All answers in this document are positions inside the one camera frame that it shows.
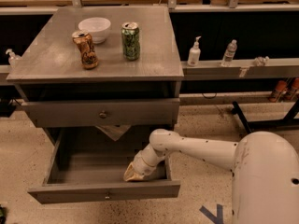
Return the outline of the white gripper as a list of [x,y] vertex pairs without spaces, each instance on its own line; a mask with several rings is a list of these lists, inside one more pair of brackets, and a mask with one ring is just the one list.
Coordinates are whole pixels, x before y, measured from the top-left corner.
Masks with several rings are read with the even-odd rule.
[[147,145],[140,150],[131,161],[124,173],[123,180],[126,182],[144,181],[152,178],[158,164],[164,160],[164,153]]

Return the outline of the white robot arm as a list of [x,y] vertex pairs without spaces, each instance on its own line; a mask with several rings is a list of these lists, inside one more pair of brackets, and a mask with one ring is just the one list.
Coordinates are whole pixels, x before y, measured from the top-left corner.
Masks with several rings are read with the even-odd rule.
[[232,224],[299,224],[299,157],[281,136],[255,132],[238,142],[183,137],[165,129],[149,136],[123,175],[144,181],[172,152],[232,173]]

